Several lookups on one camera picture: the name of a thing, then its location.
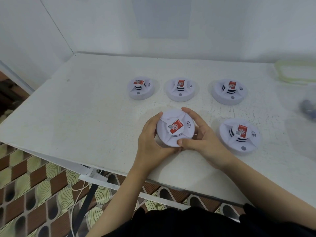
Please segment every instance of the gray panel on wall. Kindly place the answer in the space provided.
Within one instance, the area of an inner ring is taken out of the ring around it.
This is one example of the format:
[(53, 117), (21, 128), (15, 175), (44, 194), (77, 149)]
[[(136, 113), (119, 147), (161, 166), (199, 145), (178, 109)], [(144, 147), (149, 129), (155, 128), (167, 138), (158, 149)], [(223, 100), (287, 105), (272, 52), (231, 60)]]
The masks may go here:
[(187, 39), (191, 0), (132, 0), (141, 38)]

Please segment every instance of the red sticker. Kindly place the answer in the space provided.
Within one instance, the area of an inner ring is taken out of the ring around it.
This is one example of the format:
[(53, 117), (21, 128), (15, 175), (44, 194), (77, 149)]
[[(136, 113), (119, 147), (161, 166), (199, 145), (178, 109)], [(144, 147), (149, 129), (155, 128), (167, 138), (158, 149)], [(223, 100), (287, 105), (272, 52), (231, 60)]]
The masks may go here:
[(181, 123), (181, 121), (176, 120), (173, 124), (169, 125), (168, 127), (169, 127), (169, 131), (173, 134), (177, 130), (179, 130), (181, 127), (183, 127), (183, 124)]
[(229, 86), (229, 88), (231, 88), (231, 89), (235, 89), (235, 87), (236, 87), (236, 82), (234, 82), (234, 81), (230, 81), (229, 82), (229, 84), (228, 84), (228, 86)]
[(246, 133), (247, 133), (247, 126), (239, 125), (238, 131), (236, 132), (236, 134), (240, 135), (240, 137), (242, 138), (246, 138)]
[(136, 80), (136, 81), (134, 81), (134, 84), (142, 85), (143, 83), (144, 83), (143, 80)]
[(178, 87), (183, 87), (183, 85), (184, 85), (184, 80), (178, 80), (177, 86)]

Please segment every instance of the table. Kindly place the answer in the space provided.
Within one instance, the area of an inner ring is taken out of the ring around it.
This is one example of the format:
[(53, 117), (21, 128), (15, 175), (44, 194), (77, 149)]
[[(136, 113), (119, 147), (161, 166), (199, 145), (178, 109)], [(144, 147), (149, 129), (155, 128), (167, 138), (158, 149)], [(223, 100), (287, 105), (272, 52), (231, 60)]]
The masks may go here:
[[(128, 81), (137, 76), (154, 80), (155, 92), (146, 100), (127, 94)], [(316, 207), (316, 125), (297, 110), (304, 87), (281, 83), (275, 76), (267, 63), (77, 53), (0, 125), (0, 141), (68, 163), (67, 168), (80, 163), (126, 175), (144, 123), (159, 111), (186, 106), (215, 130), (227, 118), (247, 119), (257, 126), (261, 146), (239, 158)], [(165, 94), (164, 84), (176, 77), (196, 82), (191, 100), (175, 102)], [(209, 93), (211, 83), (223, 78), (247, 86), (249, 94), (239, 105), (222, 105)], [(148, 179), (234, 203), (249, 202), (194, 151), (168, 158)]]

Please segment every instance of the patterned floor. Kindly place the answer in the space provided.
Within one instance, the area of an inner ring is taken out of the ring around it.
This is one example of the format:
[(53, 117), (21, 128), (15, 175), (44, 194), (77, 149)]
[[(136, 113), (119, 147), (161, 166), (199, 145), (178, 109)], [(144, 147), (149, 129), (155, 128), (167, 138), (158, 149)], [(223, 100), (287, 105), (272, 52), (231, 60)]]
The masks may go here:
[[(124, 176), (105, 173), (108, 181), (121, 185)], [(78, 174), (36, 156), (0, 145), (0, 237), (64, 237), (70, 230), (70, 213), (83, 187)], [(75, 205), (73, 219), (79, 212), (91, 185), (87, 186)], [(240, 207), (232, 207), (217, 200), (145, 183), (142, 192), (165, 199), (200, 206), (208, 211), (238, 219)], [(116, 193), (102, 186), (97, 188), (89, 210), (79, 227), (77, 237), (84, 237), (100, 217)], [(137, 208), (163, 210), (160, 203), (138, 198)]]

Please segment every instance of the white cable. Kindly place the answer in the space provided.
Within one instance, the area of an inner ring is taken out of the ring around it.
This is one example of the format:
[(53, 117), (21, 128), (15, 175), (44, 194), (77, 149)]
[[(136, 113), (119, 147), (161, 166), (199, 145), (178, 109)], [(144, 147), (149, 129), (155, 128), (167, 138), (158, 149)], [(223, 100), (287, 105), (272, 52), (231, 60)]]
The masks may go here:
[(83, 182), (83, 185), (82, 185), (82, 188), (81, 189), (77, 189), (77, 190), (74, 190), (72, 187), (70, 187), (73, 191), (80, 191), (79, 195), (77, 196), (77, 199), (74, 203), (74, 205), (72, 206), (72, 209), (71, 209), (71, 215), (70, 215), (70, 229), (71, 229), (71, 233), (72, 233), (72, 236), (75, 237), (75, 234), (74, 234), (74, 230), (73, 230), (73, 226), (72, 226), (72, 215), (73, 215), (73, 212), (74, 212), (74, 208), (75, 208), (75, 204), (77, 203), (83, 189), (85, 189), (87, 186), (84, 186), (84, 183), (85, 181)]

